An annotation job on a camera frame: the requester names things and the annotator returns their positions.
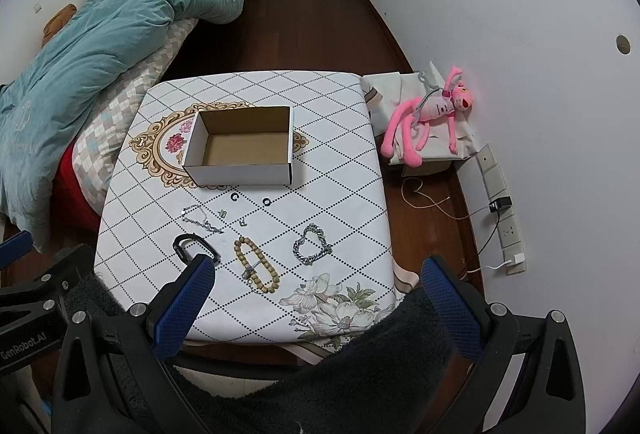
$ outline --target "plush toy head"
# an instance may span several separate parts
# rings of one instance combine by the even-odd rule
[[[465,112],[471,109],[474,103],[474,97],[471,92],[465,87],[463,81],[459,81],[456,86],[451,90],[451,101],[456,110]]]

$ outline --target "blue comforter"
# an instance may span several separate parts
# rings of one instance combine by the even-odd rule
[[[0,212],[49,238],[60,158],[100,91],[156,51],[174,20],[234,20],[244,0],[87,0],[22,74],[0,90]]]

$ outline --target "plush toy foot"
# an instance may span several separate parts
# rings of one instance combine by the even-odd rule
[[[402,157],[404,160],[404,164],[408,167],[416,169],[420,165],[422,165],[422,158],[415,153],[414,150],[406,150],[404,151],[404,156]]]
[[[383,143],[382,146],[380,147],[380,153],[385,158],[392,158],[393,155],[394,155],[394,146],[393,146],[393,144],[387,145],[387,144]]]

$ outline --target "metal bolt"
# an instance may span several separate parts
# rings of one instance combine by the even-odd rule
[[[507,314],[506,306],[504,304],[500,304],[499,302],[491,304],[490,309],[491,309],[491,312],[497,317],[503,317]]]
[[[129,314],[132,317],[139,317],[140,315],[144,315],[146,311],[146,305],[143,303],[133,304],[129,308]]]
[[[71,319],[74,321],[74,324],[79,324],[84,321],[86,318],[86,313],[84,311],[76,311]]]
[[[551,311],[551,319],[558,324],[562,324],[564,322],[564,315],[562,311]]]

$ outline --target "white patterned tablecloth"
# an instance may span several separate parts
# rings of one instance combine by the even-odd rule
[[[294,107],[293,184],[197,188],[180,166],[194,112],[247,104]],[[232,194],[238,194],[237,201]],[[266,197],[269,206],[263,204]],[[180,212],[191,205],[202,205],[223,233],[183,222]],[[189,217],[203,220],[197,208]],[[240,226],[242,219],[246,227]],[[333,253],[312,266],[292,254],[309,223],[320,226],[333,245]],[[149,302],[183,269],[172,243],[185,232],[206,237],[222,255],[190,340],[315,342],[339,348],[388,315],[397,301],[394,262],[360,78],[264,71],[172,80],[150,89],[111,179],[95,271],[125,309]],[[234,252],[241,235],[276,268],[280,287],[275,293],[257,292],[242,280]],[[308,236],[302,255],[318,250],[310,244],[315,238]],[[187,248],[192,256],[200,251],[195,244]],[[252,256],[247,258],[253,263]],[[260,267],[258,274],[269,280]]]

